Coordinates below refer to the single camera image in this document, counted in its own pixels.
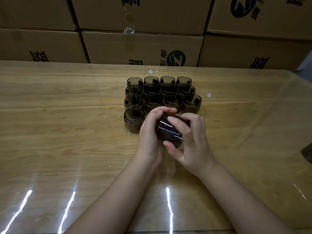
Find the printed chinese character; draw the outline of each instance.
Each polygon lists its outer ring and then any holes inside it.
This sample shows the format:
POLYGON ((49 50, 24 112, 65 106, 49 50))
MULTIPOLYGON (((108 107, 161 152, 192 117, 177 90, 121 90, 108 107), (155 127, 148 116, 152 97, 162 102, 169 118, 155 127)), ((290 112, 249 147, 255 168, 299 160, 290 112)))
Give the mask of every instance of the printed chinese character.
POLYGON ((257 1, 263 5, 265 0, 257 0, 257 1))
POLYGON ((160 56, 162 58, 166 58, 167 57, 167 51, 165 51, 164 49, 161 50, 160 56))
POLYGON ((123 6, 125 3, 130 4, 130 6, 132 6, 133 3, 137 6, 140 6, 140 0, 121 0, 121 1, 123 6))
POLYGON ((252 18, 257 19, 259 12, 260 12, 260 8, 255 6, 254 10, 252 11, 252 18))
POLYGON ((143 61, 129 59, 129 65, 143 65, 143 61))
POLYGON ((297 5, 297 6, 302 6, 303 2, 305 0, 287 0, 287 4, 294 4, 294 5, 297 5))
POLYGON ((263 69, 266 63, 268 62, 268 58, 258 58, 256 57, 254 62, 251 64, 250 69, 263 69))
POLYGON ((166 66, 166 61, 160 60, 160 66, 166 66))
POLYGON ((30 52, 31 56, 33 57, 34 61, 46 61, 46 62, 49 61, 44 51, 42 51, 42 52, 29 51, 29 52, 30 52))

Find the glossy table surface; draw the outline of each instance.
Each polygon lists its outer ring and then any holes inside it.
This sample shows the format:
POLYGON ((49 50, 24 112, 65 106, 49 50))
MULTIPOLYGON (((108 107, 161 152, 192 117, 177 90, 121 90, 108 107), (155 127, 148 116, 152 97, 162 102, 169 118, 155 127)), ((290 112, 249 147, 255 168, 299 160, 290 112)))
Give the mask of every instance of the glossy table surface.
MULTIPOLYGON (((300 151, 312 142, 312 85, 294 73, 0 61, 2 234, 64 232, 108 187, 138 140, 123 122, 126 80, 149 70, 192 78, 216 159, 308 233, 312 164, 300 151)), ((128 231, 169 232, 171 215, 173 231, 232 233, 204 185, 166 155, 128 231)))

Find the glass cup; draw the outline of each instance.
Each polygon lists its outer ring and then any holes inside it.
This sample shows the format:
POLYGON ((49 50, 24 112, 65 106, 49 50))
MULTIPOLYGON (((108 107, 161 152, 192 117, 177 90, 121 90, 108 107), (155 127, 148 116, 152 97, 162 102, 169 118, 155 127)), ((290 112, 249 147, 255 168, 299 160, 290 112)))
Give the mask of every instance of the glass cup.
POLYGON ((163 99, 159 94, 149 94, 145 97, 145 111, 149 113, 156 107, 160 107, 163 104, 163 99))
POLYGON ((164 98, 168 94, 175 94, 177 92, 177 86, 173 84, 164 84, 161 86, 160 94, 164 98))
POLYGON ((163 104, 169 108, 176 108, 177 113, 181 111, 183 98, 179 94, 168 94, 163 99, 163 104))
POLYGON ((139 77, 131 77, 127 79, 127 86, 129 87, 133 85, 140 86, 141 89, 143 89, 143 80, 139 77))
POLYGON ((160 86, 163 84, 174 84, 175 85, 175 78, 169 75, 164 75, 160 78, 160 86))
POLYGON ((124 125, 131 133, 139 133, 145 119, 142 108, 129 108, 124 112, 124 125))
POLYGON ((144 90, 143 90, 143 94, 144 94, 144 98, 149 95, 149 94, 159 94, 160 93, 160 88, 159 88, 159 84, 147 84, 144 85, 144 90))
POLYGON ((184 97, 185 95, 195 94, 195 87, 188 84, 182 84, 177 90, 177 93, 180 94, 181 97, 184 97))
POLYGON ((144 98, 139 95, 129 95, 124 100, 125 110, 129 108, 143 108, 143 106, 144 106, 144 98))
POLYGON ((198 94, 186 95, 183 98, 182 111, 197 114, 201 106, 201 97, 198 94))
POLYGON ((159 79, 156 76, 147 76, 144 78, 144 87, 147 84, 155 84, 155 85, 159 85, 159 79))
POLYGON ((126 97, 128 97, 129 95, 140 95, 141 96, 143 94, 143 90, 138 85, 132 85, 132 86, 128 86, 124 93, 126 94, 126 97))
POLYGON ((182 134, 170 122, 168 122, 167 118, 169 116, 180 119, 188 126, 190 126, 191 122, 166 112, 163 112, 161 118, 156 121, 155 132, 157 138, 161 141, 167 140, 171 142, 176 148, 178 148, 183 141, 182 134))
POLYGON ((182 84, 190 84, 192 85, 192 79, 186 76, 180 76, 177 78, 176 85, 179 88, 180 85, 182 84))

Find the stacked cardboard boxes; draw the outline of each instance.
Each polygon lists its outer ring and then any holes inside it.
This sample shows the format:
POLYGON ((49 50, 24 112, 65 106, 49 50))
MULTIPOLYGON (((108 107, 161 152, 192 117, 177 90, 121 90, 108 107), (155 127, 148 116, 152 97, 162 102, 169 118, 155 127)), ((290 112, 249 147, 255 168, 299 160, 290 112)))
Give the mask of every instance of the stacked cardboard boxes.
POLYGON ((69 0, 0 0, 0 60, 88 63, 69 0))
POLYGON ((72 3, 91 63, 197 65, 211 0, 72 3))
POLYGON ((198 66, 296 70, 311 19, 312 0, 215 0, 198 66))

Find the left hand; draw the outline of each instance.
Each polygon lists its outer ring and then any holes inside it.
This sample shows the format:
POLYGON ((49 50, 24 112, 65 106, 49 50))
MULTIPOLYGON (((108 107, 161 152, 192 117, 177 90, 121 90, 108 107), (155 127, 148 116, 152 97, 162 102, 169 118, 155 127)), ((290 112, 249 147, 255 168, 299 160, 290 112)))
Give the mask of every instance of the left hand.
POLYGON ((162 116, 162 112, 175 114, 177 113, 177 109, 161 106, 150 111, 140 129, 138 147, 135 153, 135 157, 147 161, 154 168, 161 163, 162 157, 165 153, 165 147, 162 144, 162 141, 157 139, 155 133, 156 120, 162 116))

